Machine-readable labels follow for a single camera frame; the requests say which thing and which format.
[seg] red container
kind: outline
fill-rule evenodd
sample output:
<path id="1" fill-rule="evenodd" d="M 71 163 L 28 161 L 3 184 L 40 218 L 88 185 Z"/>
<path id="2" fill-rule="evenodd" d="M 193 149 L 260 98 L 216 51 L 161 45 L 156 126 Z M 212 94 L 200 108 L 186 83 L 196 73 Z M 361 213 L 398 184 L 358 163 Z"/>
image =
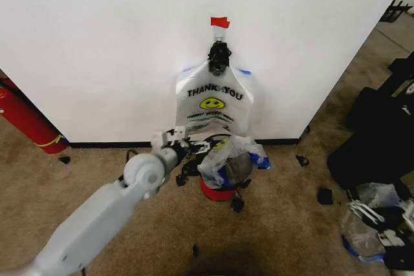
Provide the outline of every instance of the red container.
<path id="1" fill-rule="evenodd" d="M 224 202 L 226 200 L 231 199 L 235 195 L 235 189 L 233 190 L 213 190 L 210 189 L 202 178 L 199 178 L 201 191 L 206 195 L 210 200 L 215 202 Z"/>
<path id="2" fill-rule="evenodd" d="M 10 79 L 2 80 L 2 82 L 20 92 Z M 69 145 L 36 108 L 16 93 L 1 86 L 0 114 L 46 153 L 58 153 Z"/>

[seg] fire extinguisher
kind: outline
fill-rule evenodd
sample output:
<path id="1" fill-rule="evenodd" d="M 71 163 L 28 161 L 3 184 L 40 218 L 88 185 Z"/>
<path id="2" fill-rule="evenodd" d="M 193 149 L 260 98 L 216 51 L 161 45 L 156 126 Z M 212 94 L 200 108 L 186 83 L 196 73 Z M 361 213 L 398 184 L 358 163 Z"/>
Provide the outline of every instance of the fire extinguisher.
<path id="1" fill-rule="evenodd" d="M 0 114 L 48 154 L 66 149 L 68 141 L 10 80 L 0 80 Z"/>

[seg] baseboard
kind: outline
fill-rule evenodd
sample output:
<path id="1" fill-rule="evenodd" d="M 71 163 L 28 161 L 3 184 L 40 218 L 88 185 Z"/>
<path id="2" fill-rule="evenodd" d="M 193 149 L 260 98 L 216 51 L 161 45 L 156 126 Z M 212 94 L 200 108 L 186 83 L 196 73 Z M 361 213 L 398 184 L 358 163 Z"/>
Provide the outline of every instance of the baseboard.
<path id="1" fill-rule="evenodd" d="M 257 139 L 257 143 L 261 145 L 297 145 L 299 139 Z M 70 143 L 72 148 L 149 148 L 150 142 L 72 142 Z"/>
<path id="2" fill-rule="evenodd" d="M 257 143 L 261 145 L 297 145 L 299 138 L 285 138 L 285 139 L 256 139 Z"/>
<path id="3" fill-rule="evenodd" d="M 150 148 L 151 142 L 71 142 L 72 148 Z"/>

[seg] beige carpet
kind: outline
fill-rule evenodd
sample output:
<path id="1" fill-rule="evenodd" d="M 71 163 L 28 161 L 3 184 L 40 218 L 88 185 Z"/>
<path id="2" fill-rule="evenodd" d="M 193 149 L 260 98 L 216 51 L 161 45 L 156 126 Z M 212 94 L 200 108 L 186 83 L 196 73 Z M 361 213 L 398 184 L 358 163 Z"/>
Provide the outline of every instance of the beige carpet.
<path id="1" fill-rule="evenodd" d="M 414 19 L 373 30 L 310 123 L 299 145 L 266 146 L 269 171 L 254 171 L 242 191 L 245 209 L 211 202 L 197 180 L 177 187 L 174 179 L 144 202 L 128 225 L 88 267 L 88 275 L 388 275 L 380 264 L 362 264 L 340 241 L 346 201 L 326 166 L 327 155 L 351 132 L 343 120 L 358 92 L 378 87 L 387 65 L 406 57 L 407 27 Z M 404 38 L 402 47 L 392 42 Z M 57 225 L 102 184 L 121 173 L 125 149 L 68 149 L 70 164 L 33 145 L 0 118 L 0 269 L 36 255 Z M 310 165 L 301 167 L 295 154 Z M 335 203 L 321 206 L 316 189 L 329 187 Z M 197 244 L 200 254 L 192 255 Z"/>

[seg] clear plastic bag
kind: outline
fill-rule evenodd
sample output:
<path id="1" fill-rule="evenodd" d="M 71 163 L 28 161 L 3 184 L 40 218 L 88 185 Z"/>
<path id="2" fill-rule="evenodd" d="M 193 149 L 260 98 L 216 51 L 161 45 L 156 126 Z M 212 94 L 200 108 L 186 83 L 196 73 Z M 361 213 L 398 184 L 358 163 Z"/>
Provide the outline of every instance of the clear plastic bag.
<path id="1" fill-rule="evenodd" d="M 356 187 L 360 201 L 370 208 L 396 207 L 400 198 L 393 184 L 362 184 Z"/>
<path id="2" fill-rule="evenodd" d="M 342 238 L 347 250 L 360 261 L 381 260 L 385 249 L 378 238 L 378 232 L 367 226 L 347 209 L 341 221 Z"/>
<path id="3" fill-rule="evenodd" d="M 232 186 L 231 171 L 247 169 L 246 178 L 251 171 L 251 166 L 246 164 L 237 167 L 236 163 L 229 163 L 230 159 L 238 158 L 240 163 L 245 161 L 245 154 L 248 154 L 250 161 L 259 169 L 269 169 L 270 163 L 263 147 L 257 144 L 251 137 L 231 136 L 217 144 L 203 159 L 197 169 L 201 178 L 210 189 L 219 189 L 223 186 Z"/>

